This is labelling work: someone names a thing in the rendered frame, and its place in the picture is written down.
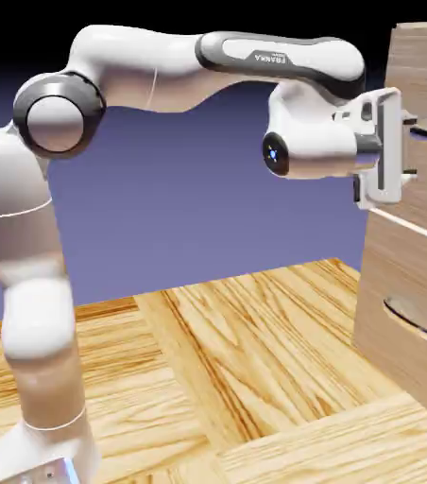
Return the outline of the light wood cabinet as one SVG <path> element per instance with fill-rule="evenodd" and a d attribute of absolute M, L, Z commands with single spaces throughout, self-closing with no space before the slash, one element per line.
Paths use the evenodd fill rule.
<path fill-rule="evenodd" d="M 427 130 L 427 23 L 393 29 L 385 82 Z M 403 164 L 418 175 L 401 202 L 367 219 L 353 341 L 427 408 L 427 140 L 405 133 Z"/>

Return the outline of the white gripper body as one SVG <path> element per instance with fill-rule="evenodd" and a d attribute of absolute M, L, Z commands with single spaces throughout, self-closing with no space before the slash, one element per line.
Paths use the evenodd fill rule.
<path fill-rule="evenodd" d="M 360 209 L 369 210 L 401 200 L 401 92 L 383 88 L 366 92 L 357 101 L 355 199 Z"/>

